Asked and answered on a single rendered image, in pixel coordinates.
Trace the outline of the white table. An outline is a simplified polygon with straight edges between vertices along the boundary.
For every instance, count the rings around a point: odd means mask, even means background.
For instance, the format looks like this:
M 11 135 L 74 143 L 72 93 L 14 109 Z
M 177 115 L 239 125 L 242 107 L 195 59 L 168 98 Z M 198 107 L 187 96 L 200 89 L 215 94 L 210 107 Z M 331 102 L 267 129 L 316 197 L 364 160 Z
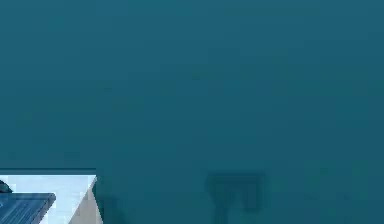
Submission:
M 0 175 L 15 193 L 54 193 L 40 224 L 103 224 L 93 193 L 95 175 Z

